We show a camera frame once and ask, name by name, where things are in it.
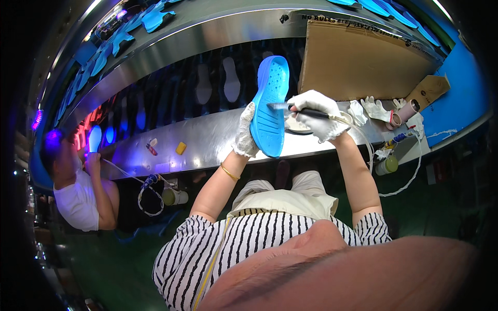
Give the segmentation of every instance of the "beige pants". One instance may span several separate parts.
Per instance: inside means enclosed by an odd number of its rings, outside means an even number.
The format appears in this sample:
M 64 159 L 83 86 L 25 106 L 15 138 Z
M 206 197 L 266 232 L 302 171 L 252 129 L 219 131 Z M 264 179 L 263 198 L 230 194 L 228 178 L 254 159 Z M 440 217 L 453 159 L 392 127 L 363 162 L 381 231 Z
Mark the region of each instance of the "beige pants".
M 292 179 L 291 190 L 275 190 L 265 180 L 248 182 L 235 198 L 227 217 L 235 217 L 247 208 L 277 210 L 316 220 L 330 219 L 337 210 L 338 199 L 325 193 L 317 171 L 307 171 Z

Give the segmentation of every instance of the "short hair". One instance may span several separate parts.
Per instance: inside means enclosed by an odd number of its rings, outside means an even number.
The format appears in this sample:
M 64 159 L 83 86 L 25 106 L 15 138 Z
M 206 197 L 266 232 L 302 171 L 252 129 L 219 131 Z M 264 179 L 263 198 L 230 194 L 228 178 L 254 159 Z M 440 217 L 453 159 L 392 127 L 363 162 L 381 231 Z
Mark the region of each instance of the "short hair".
M 61 152 L 63 139 L 64 134 L 56 128 L 46 133 L 41 141 L 40 160 L 50 177 L 54 176 L 54 161 Z

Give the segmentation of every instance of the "cardboard box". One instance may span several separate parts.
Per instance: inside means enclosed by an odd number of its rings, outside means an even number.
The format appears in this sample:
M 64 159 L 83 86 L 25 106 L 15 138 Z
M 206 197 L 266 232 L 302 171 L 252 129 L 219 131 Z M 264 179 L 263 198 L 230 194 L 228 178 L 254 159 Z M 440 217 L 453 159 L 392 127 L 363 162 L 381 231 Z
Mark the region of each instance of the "cardboard box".
M 446 75 L 427 76 L 425 77 L 406 97 L 406 101 L 417 100 L 420 105 L 420 111 L 432 104 L 441 95 L 450 89 L 450 82 Z
M 440 63 L 395 34 L 350 21 L 308 21 L 299 93 L 338 101 L 405 98 Z

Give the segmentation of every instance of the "eyebrow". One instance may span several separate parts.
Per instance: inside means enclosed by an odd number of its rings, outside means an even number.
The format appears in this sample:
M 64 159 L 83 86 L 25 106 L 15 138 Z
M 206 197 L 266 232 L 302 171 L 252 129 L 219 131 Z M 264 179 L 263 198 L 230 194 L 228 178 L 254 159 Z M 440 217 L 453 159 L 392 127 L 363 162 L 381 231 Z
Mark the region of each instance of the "eyebrow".
M 260 278 L 261 275 L 252 275 L 233 286 L 233 291 L 236 291 L 239 294 L 231 299 L 230 302 L 228 302 L 223 307 L 233 307 L 257 297 L 270 294 L 277 288 L 297 278 L 313 266 L 321 263 L 322 261 L 325 261 L 326 259 L 344 253 L 349 249 L 350 247 L 346 247 L 341 250 L 333 250 L 331 252 L 320 254 L 316 257 L 309 258 L 305 261 L 298 262 L 290 266 L 275 268 L 270 275 L 265 274 L 263 276 L 265 278 L 265 280 L 261 280 L 263 283 L 257 285 L 255 285 L 255 281 L 259 281 L 258 278 Z

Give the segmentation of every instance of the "striped shirt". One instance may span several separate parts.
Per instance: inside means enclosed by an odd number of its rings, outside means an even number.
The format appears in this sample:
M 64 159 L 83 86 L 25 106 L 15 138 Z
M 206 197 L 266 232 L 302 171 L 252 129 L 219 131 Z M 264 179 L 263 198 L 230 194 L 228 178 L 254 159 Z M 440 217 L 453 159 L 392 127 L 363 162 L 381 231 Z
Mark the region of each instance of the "striped shirt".
M 229 222 L 204 293 L 231 266 L 259 250 L 281 245 L 315 222 L 305 216 L 254 208 L 243 210 L 239 215 Z M 367 214 L 354 231 L 335 217 L 331 216 L 330 220 L 350 246 L 391 241 L 384 218 L 378 213 Z M 161 248 L 154 262 L 152 279 L 170 310 L 192 309 L 195 293 L 222 240 L 225 224 L 226 219 L 211 223 L 202 216 L 190 216 L 176 229 L 173 239 Z

